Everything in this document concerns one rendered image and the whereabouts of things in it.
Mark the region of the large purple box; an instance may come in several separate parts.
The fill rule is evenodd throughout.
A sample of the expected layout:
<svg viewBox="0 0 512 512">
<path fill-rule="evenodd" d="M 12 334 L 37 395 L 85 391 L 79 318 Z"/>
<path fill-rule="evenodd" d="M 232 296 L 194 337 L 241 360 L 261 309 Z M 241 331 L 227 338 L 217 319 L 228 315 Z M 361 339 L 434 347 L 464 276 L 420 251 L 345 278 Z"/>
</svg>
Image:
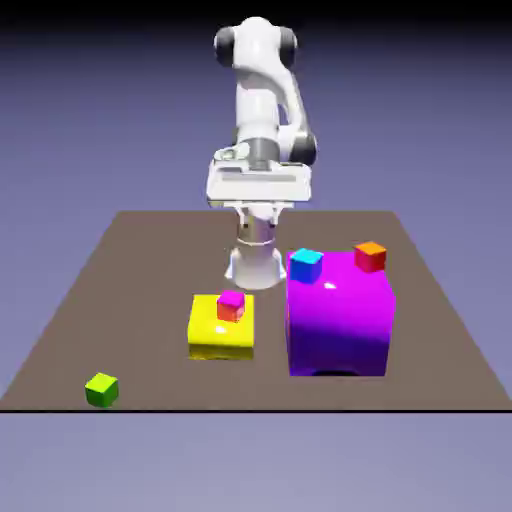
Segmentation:
<svg viewBox="0 0 512 512">
<path fill-rule="evenodd" d="M 312 283 L 287 271 L 285 332 L 292 376 L 387 370 L 396 298 L 386 271 L 366 272 L 353 251 L 325 251 Z"/>
</svg>

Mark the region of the small pink cube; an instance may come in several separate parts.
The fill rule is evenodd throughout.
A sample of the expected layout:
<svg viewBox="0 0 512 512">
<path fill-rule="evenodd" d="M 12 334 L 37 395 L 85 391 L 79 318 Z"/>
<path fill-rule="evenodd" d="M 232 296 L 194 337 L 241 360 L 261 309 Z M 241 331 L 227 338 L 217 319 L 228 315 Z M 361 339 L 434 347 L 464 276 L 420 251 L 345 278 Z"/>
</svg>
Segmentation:
<svg viewBox="0 0 512 512">
<path fill-rule="evenodd" d="M 224 290 L 216 302 L 217 318 L 226 322 L 238 322 L 245 312 L 245 295 L 234 290 Z"/>
</svg>

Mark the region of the small blue cube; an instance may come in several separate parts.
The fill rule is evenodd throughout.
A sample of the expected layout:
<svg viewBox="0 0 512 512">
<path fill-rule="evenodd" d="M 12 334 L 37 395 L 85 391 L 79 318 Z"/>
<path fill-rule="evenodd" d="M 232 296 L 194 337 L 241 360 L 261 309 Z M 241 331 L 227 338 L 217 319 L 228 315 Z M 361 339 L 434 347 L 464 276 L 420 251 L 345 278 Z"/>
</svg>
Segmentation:
<svg viewBox="0 0 512 512">
<path fill-rule="evenodd" d="M 289 276 L 291 280 L 305 284 L 314 283 L 322 273 L 324 254 L 312 249 L 301 248 L 289 258 Z"/>
</svg>

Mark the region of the small green cube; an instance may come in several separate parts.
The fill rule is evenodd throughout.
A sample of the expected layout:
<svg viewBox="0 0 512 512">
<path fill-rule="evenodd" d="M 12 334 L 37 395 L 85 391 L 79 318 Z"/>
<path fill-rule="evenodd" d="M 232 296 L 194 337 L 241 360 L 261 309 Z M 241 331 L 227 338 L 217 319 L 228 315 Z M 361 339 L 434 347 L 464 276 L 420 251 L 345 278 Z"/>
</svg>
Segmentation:
<svg viewBox="0 0 512 512">
<path fill-rule="evenodd" d="M 119 396 L 118 379 L 101 372 L 87 381 L 84 389 L 87 403 L 98 408 L 110 407 Z"/>
</svg>

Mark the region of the small red cube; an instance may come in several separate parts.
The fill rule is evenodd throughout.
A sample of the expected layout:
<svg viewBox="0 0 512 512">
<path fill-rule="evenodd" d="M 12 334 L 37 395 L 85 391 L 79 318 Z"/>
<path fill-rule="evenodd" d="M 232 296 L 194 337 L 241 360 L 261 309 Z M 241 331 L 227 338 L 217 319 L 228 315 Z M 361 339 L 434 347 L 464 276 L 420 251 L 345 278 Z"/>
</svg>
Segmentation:
<svg viewBox="0 0 512 512">
<path fill-rule="evenodd" d="M 373 241 L 360 243 L 354 247 L 354 263 L 366 273 L 384 271 L 387 249 Z"/>
</svg>

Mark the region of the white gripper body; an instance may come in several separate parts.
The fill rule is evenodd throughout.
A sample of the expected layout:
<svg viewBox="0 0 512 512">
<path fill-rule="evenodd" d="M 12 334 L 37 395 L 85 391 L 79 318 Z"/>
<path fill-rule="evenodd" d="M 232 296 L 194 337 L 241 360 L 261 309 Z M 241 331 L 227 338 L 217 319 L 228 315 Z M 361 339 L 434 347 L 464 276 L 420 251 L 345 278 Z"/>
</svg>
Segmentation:
<svg viewBox="0 0 512 512">
<path fill-rule="evenodd" d="M 311 169 L 303 164 L 271 161 L 269 170 L 251 170 L 246 160 L 213 160 L 206 196 L 214 205 L 307 202 L 311 199 L 311 177 Z"/>
</svg>

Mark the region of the large yellow box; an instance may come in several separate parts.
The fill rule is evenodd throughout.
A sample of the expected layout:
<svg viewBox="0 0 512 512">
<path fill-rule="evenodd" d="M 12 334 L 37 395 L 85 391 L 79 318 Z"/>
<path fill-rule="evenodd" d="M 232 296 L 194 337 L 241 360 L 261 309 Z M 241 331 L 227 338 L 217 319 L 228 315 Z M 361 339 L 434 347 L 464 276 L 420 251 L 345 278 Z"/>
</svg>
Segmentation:
<svg viewBox="0 0 512 512">
<path fill-rule="evenodd" d="M 245 296 L 245 311 L 237 322 L 217 317 L 219 295 L 195 294 L 187 328 L 189 358 L 250 360 L 254 353 L 254 296 Z"/>
</svg>

